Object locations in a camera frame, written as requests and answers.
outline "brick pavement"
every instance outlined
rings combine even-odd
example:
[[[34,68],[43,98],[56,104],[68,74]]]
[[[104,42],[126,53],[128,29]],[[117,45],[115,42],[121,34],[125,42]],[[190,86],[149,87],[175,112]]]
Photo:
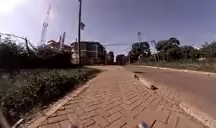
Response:
[[[38,128],[201,128],[177,106],[149,90],[121,67],[104,71],[89,88],[69,100]]]

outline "sky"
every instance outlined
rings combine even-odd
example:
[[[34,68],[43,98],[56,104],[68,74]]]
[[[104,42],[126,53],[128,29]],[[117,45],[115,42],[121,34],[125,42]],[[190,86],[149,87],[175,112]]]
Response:
[[[116,54],[127,53],[138,32],[142,41],[176,37],[182,45],[196,47],[216,40],[216,0],[82,1],[82,40],[123,44],[105,46]],[[46,39],[58,40],[67,32],[70,44],[77,37],[78,5],[78,0],[0,0],[0,32],[28,37],[37,45],[47,21]]]

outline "road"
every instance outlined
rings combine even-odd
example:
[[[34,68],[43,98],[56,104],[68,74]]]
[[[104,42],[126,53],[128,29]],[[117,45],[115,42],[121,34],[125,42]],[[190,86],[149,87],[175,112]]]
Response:
[[[216,120],[216,77],[168,71],[140,66],[126,66],[142,77],[179,90],[181,97]]]

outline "tree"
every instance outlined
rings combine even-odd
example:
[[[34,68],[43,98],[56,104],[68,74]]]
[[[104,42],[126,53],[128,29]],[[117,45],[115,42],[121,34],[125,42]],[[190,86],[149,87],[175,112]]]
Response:
[[[158,41],[155,48],[159,52],[158,54],[162,59],[171,61],[180,59],[181,50],[179,45],[180,41],[174,37],[171,37],[168,40]]]
[[[206,58],[216,58],[216,42],[206,43],[200,49],[201,55]]]
[[[148,57],[151,55],[150,46],[148,42],[134,43],[129,52],[132,62],[137,61],[141,57]]]
[[[182,46],[181,47],[182,58],[183,59],[197,59],[200,57],[199,50],[195,49],[193,46]]]

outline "shrub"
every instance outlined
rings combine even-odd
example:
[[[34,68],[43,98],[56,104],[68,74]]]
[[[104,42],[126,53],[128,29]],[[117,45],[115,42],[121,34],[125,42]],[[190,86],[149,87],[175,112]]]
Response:
[[[0,98],[3,112],[15,122],[36,106],[46,105],[98,73],[90,68],[53,69],[20,75]]]

